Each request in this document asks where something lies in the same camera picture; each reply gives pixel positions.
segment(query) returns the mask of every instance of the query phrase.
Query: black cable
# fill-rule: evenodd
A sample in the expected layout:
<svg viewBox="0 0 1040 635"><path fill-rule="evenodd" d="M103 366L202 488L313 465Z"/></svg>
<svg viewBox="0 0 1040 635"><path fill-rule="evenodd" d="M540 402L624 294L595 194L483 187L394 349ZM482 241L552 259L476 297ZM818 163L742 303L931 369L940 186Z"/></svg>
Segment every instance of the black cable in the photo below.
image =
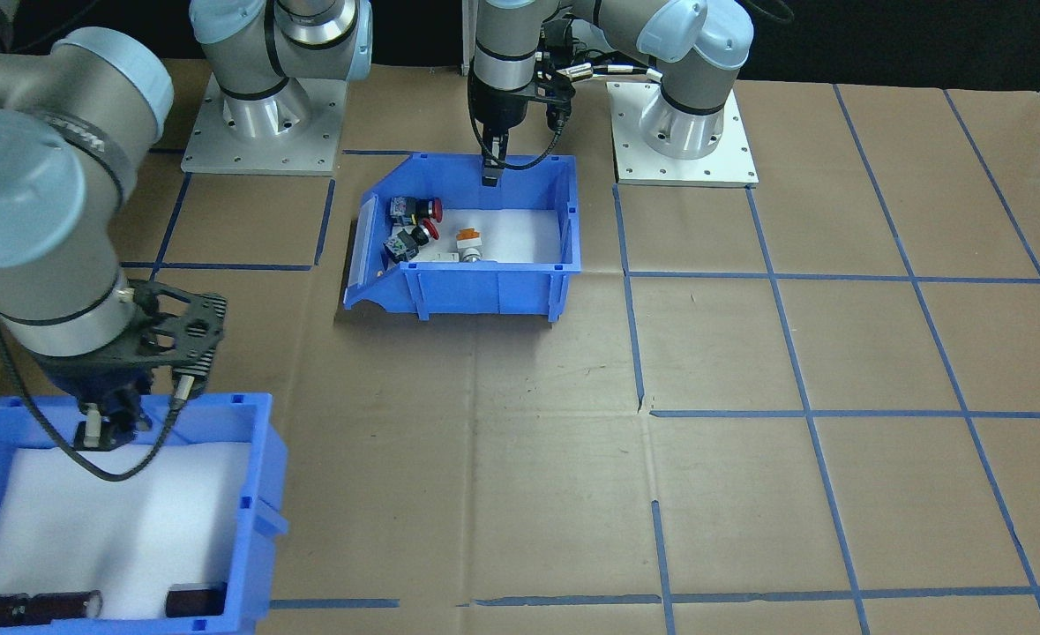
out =
<svg viewBox="0 0 1040 635"><path fill-rule="evenodd" d="M79 11L73 14L73 17L69 18L69 20L63 21L63 23L59 25L56 25L55 28L51 28L50 31L41 33L41 35L36 39L31 42L26 42L26 44L23 44L20 47L15 47L15 49L10 52L25 53L30 49L40 47L40 45L45 44L45 42L49 42L53 37L60 35L61 32L68 31L69 28L73 28L73 26L76 26L76 24L79 21L82 21L84 17L87 16L88 12L90 12L94 8L96 8L96 5L100 3L101 0L92 0L90 3L85 4L84 7L81 8Z"/></svg>
<svg viewBox="0 0 1040 635"><path fill-rule="evenodd" d="M794 8L789 8L789 5L786 4L786 0L774 0L774 3L778 4L779 7L782 8L781 15L771 14L771 11L765 10L765 8L762 8L760 7L760 5L756 4L754 0L742 0L742 2L743 4L746 4L747 8L749 8L751 11L766 18L766 20L769 21L773 21L773 23L777 24L794 23Z"/></svg>
<svg viewBox="0 0 1040 635"><path fill-rule="evenodd" d="M495 154L492 153L492 150L485 143L485 138L479 135L479 128L476 128L476 115L472 112L472 72L470 70L470 72L468 72L468 98L466 100L468 102L468 123L472 125L472 136L476 137L476 143L479 143L479 152L485 153L485 156L494 160L500 167L515 169L517 171L531 169L532 167L536 167L536 165L541 164L545 158L551 156L551 153L555 151L555 145L560 144L560 139L563 137L563 129L566 122L564 122L563 126L555 128L555 136L551 137L551 144L549 144L548 148L543 151L543 154L537 157L536 160L525 162L525 164L520 165L513 164L513 162L506 162L505 160L502 160L502 158L496 157Z"/></svg>
<svg viewBox="0 0 1040 635"><path fill-rule="evenodd" d="M171 407L163 421L163 429L160 430L160 434L158 434L158 438L155 440L155 446L152 446L152 450L148 452L148 455L146 455L139 464L136 464L135 468L131 468L124 474L116 475L108 473L99 466L96 466L96 464L89 461L88 458L84 458L79 451L74 450L64 438L61 436L61 433L56 431L56 428L49 422L49 419L45 417L41 407L38 407L36 403L32 402L32 397L29 397L29 389L25 386L25 381L22 379L22 374L19 373L19 369L17 369L17 365L15 364L15 356L10 354L10 349L6 346L6 339L3 338L3 328L1 328L1 325L0 356L3 359L3 369L6 370L6 375L10 379L11 385L15 385L15 390L19 393L22 403L24 403L26 408L29 411L29 414L31 414L32 418L34 418L38 423L41 429L49 435L49 439L52 439L53 444L59 447L59 449L68 454L69 458L72 458L78 466L87 470L88 474L95 475L96 478L101 480L107 480L108 482L122 482L133 477L133 475L141 473L141 471L144 471L145 468L153 461L156 455L160 453L160 449L165 444L165 440L167 440L171 430L174 429L174 423L178 420L178 414L182 413L182 406L185 405L185 401L172 398Z"/></svg>

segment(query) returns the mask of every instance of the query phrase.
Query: black background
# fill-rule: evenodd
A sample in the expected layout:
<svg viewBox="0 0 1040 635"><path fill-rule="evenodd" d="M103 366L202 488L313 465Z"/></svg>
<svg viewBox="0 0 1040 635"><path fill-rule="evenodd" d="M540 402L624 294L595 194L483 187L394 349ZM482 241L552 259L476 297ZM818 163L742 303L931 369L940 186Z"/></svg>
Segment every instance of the black background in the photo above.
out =
<svg viewBox="0 0 1040 635"><path fill-rule="evenodd" d="M759 0L770 5L773 0ZM1040 88L1040 0L788 0L798 20L756 18L746 79L939 88ZM26 0L17 44L88 0ZM374 61L456 65L460 0L371 0ZM128 32L163 57L201 57L188 0L103 0L79 26ZM32 52L45 52L48 45Z"/></svg>

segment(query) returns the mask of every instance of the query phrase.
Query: blue plastic bin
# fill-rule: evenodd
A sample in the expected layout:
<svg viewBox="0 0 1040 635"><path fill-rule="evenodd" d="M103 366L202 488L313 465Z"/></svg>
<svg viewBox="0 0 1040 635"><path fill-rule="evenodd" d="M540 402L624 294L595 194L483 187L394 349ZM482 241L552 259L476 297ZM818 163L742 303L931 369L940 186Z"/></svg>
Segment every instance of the blue plastic bin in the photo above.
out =
<svg viewBox="0 0 1040 635"><path fill-rule="evenodd" d="M421 320L433 313L536 314L558 320L571 276L581 270L575 160L552 156L531 169L506 170L496 188L485 188L479 178L478 155L415 154L363 193L343 306L370 300L389 312L417 313ZM387 207L392 196L439 197L446 210L555 210L558 262L399 262L391 268L383 242L391 233Z"/></svg>
<svg viewBox="0 0 1040 635"><path fill-rule="evenodd" d="M79 418L69 397L36 400L45 416L71 438ZM165 415L166 397L145 397L148 413ZM233 632L253 635L258 619L269 612L274 538L288 531L279 513L288 451L269 424L272 398L268 394L207 394L189 402L167 440L168 446L196 443L249 443L250 458L241 496L234 501L237 530L230 558L230 579L222 615L200 618L148 620L59 620L47 627L0 628L0 635L181 635ZM140 433L136 443L152 444L160 426ZM47 449L53 444L17 399L0 399L0 506L17 449Z"/></svg>

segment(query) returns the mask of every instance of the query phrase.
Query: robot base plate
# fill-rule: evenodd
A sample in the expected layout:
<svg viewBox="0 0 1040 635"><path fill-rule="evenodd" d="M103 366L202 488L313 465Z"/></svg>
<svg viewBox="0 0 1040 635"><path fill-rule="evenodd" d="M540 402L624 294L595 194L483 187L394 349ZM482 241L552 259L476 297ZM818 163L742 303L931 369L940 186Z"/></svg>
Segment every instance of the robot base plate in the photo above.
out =
<svg viewBox="0 0 1040 635"><path fill-rule="evenodd" d="M194 131L186 143L183 171L205 174L282 174L293 177L331 177L343 126L346 82L302 79L311 100L314 120L305 129L282 139L246 141L222 117L222 90L210 76Z"/></svg>
<svg viewBox="0 0 1040 635"><path fill-rule="evenodd" d="M642 109L657 89L656 84L635 81L607 84L620 184L746 188L758 183L734 92L724 106L724 131L714 152L701 160L674 160L650 149L638 125Z"/></svg>

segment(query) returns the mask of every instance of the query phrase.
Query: white foam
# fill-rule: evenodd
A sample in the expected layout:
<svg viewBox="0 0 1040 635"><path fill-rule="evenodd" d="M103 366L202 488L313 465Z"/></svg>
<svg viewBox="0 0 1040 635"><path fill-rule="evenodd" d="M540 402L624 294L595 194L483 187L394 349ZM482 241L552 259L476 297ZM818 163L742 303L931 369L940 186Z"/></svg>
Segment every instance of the white foam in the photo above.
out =
<svg viewBox="0 0 1040 635"><path fill-rule="evenodd" d="M148 450L84 455L122 473ZM0 509L0 593L100 590L101 619L164 617L171 585L229 579L249 450L166 446L120 483L59 450L17 451Z"/></svg>
<svg viewBox="0 0 1040 635"><path fill-rule="evenodd" d="M484 241L485 260L496 262L563 262L560 217L553 209L446 209L438 223L440 238L423 246L414 262L435 260L457 250L457 233L474 228Z"/></svg>

